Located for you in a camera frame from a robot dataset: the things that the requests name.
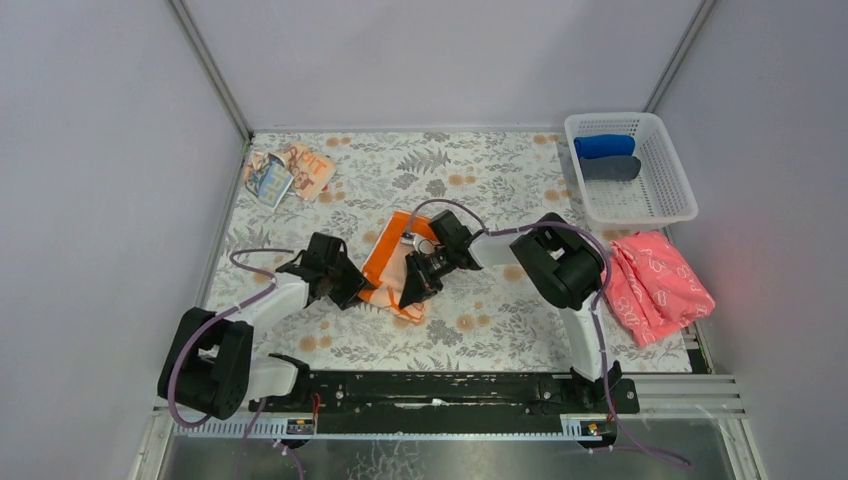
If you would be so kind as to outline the orange cartoon towel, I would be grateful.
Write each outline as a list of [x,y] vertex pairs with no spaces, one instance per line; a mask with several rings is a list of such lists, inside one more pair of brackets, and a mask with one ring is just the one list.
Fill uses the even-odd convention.
[[409,218],[408,211],[395,211],[379,225],[379,229],[365,234],[364,240],[371,251],[361,272],[374,289],[360,292],[359,298],[408,323],[421,324],[429,305],[427,301],[399,307],[406,279],[405,257],[413,251],[411,245],[401,242]]

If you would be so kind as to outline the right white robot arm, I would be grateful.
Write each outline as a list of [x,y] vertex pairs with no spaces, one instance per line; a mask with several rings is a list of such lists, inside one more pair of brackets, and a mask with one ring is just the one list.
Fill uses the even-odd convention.
[[610,396],[621,378],[620,365],[606,355],[605,331],[597,312],[604,288],[602,249],[555,213],[512,230],[473,233],[448,210],[427,222],[435,235],[431,251],[404,233],[413,251],[406,255],[406,278],[398,306],[421,303],[443,289],[442,278],[455,270],[517,265],[541,297],[562,318],[572,354],[570,374],[587,404]]

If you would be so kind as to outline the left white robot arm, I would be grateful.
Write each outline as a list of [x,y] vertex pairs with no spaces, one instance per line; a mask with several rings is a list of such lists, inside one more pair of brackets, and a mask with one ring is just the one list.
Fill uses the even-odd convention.
[[182,427],[227,420],[249,402],[305,402],[309,365],[284,354],[254,357],[256,337],[317,300],[346,310],[375,287],[349,258],[345,241],[322,233],[274,271],[256,272],[266,284],[247,299],[220,312],[192,307],[179,321],[157,394]]

